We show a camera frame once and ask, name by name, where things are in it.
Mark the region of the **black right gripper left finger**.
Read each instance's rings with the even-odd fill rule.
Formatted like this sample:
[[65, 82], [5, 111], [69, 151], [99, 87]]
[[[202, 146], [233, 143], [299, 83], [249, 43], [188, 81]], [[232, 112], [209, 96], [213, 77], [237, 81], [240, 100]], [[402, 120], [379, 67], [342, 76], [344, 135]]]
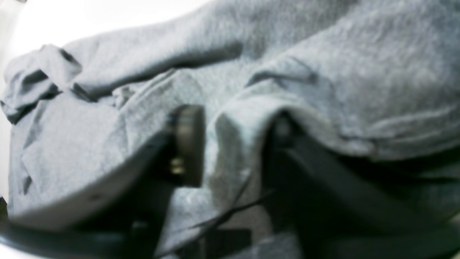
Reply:
[[205, 109], [181, 105], [162, 129], [94, 184], [1, 224], [1, 246], [51, 259], [151, 259], [171, 196], [201, 187]]

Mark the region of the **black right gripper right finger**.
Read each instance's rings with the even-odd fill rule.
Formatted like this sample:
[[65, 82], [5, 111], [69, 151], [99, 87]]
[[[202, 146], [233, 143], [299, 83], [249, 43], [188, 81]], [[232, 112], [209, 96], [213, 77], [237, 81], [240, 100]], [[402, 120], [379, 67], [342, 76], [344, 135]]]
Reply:
[[355, 174], [287, 113], [263, 148], [263, 182], [286, 202], [305, 259], [453, 259], [459, 228]]

